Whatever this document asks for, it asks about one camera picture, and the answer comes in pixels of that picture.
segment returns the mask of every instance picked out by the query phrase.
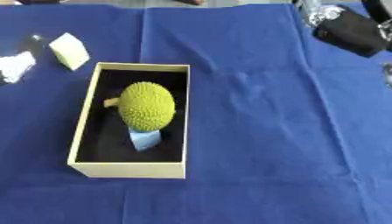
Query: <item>open box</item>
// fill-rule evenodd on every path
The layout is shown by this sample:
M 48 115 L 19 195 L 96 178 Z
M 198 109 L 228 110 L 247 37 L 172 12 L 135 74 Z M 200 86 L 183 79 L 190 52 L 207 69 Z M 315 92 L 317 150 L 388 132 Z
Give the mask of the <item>open box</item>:
M 88 177 L 184 179 L 190 67 L 188 65 L 98 63 L 73 137 L 67 163 Z M 176 102 L 162 142 L 136 151 L 117 108 L 103 101 L 130 84 L 151 81 L 167 88 Z

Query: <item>blue tablecloth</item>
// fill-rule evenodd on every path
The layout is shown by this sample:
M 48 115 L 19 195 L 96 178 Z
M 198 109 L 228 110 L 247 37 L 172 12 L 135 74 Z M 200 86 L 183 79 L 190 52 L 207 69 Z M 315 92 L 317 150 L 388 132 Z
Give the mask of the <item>blue tablecloth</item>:
M 352 4 L 357 10 L 359 5 Z M 49 50 L 0 87 L 0 223 L 389 224 L 387 52 L 318 42 L 289 5 L 0 8 L 0 55 L 70 32 L 92 59 Z M 94 179 L 66 166 L 97 61 L 192 65 L 186 180 Z

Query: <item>light blue foam block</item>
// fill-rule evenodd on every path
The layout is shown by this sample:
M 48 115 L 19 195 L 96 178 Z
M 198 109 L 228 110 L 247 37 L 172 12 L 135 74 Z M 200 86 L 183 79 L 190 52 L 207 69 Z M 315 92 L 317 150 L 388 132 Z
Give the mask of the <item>light blue foam block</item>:
M 154 130 L 150 132 L 140 132 L 129 129 L 129 138 L 137 151 L 145 151 L 161 142 L 161 132 Z

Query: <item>black bag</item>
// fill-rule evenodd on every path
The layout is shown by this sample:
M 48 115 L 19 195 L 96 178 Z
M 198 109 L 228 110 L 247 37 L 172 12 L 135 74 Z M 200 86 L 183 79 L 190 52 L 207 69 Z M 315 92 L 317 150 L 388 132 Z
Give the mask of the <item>black bag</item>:
M 373 19 L 344 5 L 339 7 L 344 9 L 340 16 L 321 22 L 313 32 L 314 37 L 363 57 L 371 57 L 388 47 L 389 42 L 381 36 Z

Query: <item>green textured sphere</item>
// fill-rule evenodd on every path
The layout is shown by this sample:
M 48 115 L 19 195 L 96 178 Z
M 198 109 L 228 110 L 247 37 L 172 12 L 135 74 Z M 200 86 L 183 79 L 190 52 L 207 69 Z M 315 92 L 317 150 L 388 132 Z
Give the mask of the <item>green textured sphere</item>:
M 118 110 L 122 120 L 133 130 L 153 131 L 169 124 L 175 113 L 175 102 L 166 88 L 143 81 L 122 92 Z

